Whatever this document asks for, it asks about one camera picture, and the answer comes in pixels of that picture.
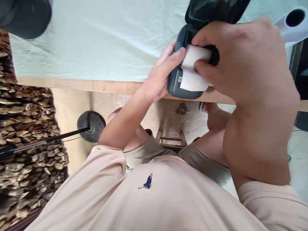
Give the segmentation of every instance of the wood pile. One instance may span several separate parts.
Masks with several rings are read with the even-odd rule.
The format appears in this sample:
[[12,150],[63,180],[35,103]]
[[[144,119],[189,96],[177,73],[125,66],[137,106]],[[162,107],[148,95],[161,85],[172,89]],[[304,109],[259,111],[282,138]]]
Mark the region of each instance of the wood pile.
[[[23,147],[59,135],[48,88],[16,84],[8,34],[0,30],[0,147]],[[68,177],[62,143],[38,146],[0,162],[0,231],[34,212]]]

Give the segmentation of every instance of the leg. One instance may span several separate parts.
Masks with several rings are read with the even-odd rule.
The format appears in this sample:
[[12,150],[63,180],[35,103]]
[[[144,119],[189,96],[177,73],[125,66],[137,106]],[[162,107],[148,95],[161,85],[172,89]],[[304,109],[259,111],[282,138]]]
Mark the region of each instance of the leg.
[[204,103],[202,111],[208,113],[209,132],[199,138],[195,143],[199,149],[216,162],[228,167],[223,154],[223,139],[225,128],[231,116],[230,113],[221,110],[217,103]]
[[209,132],[182,149],[178,156],[220,186],[230,179],[230,170],[223,154],[223,138],[230,114],[216,103],[204,103],[203,112],[209,114]]
[[[120,110],[121,108],[111,113],[107,118],[106,124],[108,124]],[[144,130],[140,125],[128,145],[124,148],[127,165],[126,172],[130,173],[137,165],[148,163],[154,157],[168,155],[170,152],[172,151],[160,146],[153,137],[151,130]]]

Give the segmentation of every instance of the wooden stool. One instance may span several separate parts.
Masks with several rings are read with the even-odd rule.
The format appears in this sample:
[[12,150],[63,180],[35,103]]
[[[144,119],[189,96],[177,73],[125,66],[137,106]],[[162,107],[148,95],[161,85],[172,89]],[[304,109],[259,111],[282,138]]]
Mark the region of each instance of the wooden stool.
[[184,136],[183,132],[180,132],[180,138],[177,137],[169,137],[169,136],[162,136],[162,131],[159,129],[157,131],[156,137],[155,139],[157,140],[158,143],[160,143],[160,140],[171,140],[171,141],[181,141],[181,145],[177,145],[177,144],[162,144],[160,143],[160,145],[162,147],[164,147],[165,149],[170,149],[176,153],[178,153],[180,150],[182,150],[182,148],[185,148],[187,146],[187,142]]

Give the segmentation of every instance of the floor stain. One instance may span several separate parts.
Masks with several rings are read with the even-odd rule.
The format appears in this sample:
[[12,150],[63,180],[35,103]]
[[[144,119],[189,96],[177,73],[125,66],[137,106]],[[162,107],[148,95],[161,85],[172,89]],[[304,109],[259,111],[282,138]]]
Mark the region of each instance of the floor stain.
[[189,109],[187,109],[187,106],[185,105],[185,103],[180,103],[179,104],[179,108],[176,109],[175,111],[178,115],[185,115],[186,112],[189,112]]

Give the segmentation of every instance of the concrete floor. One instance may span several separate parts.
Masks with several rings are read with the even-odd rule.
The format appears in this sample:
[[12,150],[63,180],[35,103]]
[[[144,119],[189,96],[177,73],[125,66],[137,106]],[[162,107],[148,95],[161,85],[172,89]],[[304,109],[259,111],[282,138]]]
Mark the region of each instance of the concrete floor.
[[[56,119],[61,133],[71,132],[77,129],[78,117],[85,111],[93,110],[101,114],[105,119],[130,99],[129,95],[108,94],[101,92],[87,92],[79,90],[52,89],[54,104],[56,107]],[[218,104],[225,111],[232,113],[234,105]],[[179,131],[185,134],[187,143],[191,143],[196,137],[208,132],[208,116],[199,113],[199,103],[161,99],[154,103],[147,112],[141,125],[150,128],[154,136],[159,128],[163,135],[179,137]],[[75,135],[64,140],[77,138]],[[308,202],[308,132],[293,132],[289,142],[289,155],[292,157],[290,169],[292,186],[305,202]],[[69,173],[74,172],[87,158],[91,149],[95,146],[84,139],[76,139],[65,143],[69,155]],[[232,195],[237,197],[233,182],[224,187]]]

